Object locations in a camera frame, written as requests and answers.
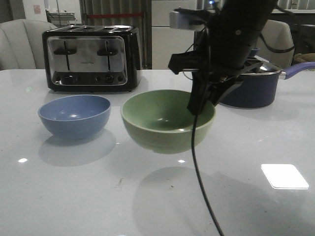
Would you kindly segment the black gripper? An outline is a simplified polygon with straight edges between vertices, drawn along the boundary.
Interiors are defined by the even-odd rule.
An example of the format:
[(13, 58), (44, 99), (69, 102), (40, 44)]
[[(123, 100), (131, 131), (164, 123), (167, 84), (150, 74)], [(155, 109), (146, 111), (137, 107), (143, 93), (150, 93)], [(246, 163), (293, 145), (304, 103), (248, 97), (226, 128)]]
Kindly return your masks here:
[(192, 88), (187, 109), (192, 115), (201, 113), (208, 100), (217, 106), (223, 98), (243, 82), (240, 75), (256, 70), (263, 62), (249, 56), (248, 51), (190, 51), (172, 54), (168, 68), (174, 73), (192, 72)]

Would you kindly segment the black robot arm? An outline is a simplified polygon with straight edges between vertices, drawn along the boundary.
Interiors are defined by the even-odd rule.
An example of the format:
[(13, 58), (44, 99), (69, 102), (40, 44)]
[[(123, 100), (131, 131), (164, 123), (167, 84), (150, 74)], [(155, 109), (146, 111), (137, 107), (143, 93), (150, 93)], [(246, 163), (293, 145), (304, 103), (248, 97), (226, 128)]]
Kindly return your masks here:
[(190, 71), (192, 89), (187, 109), (194, 115), (207, 101), (217, 105), (242, 83), (240, 75), (262, 63), (249, 58), (275, 0), (227, 0), (222, 9), (170, 12), (170, 27), (196, 31), (189, 52), (172, 54), (168, 68), (174, 73)]

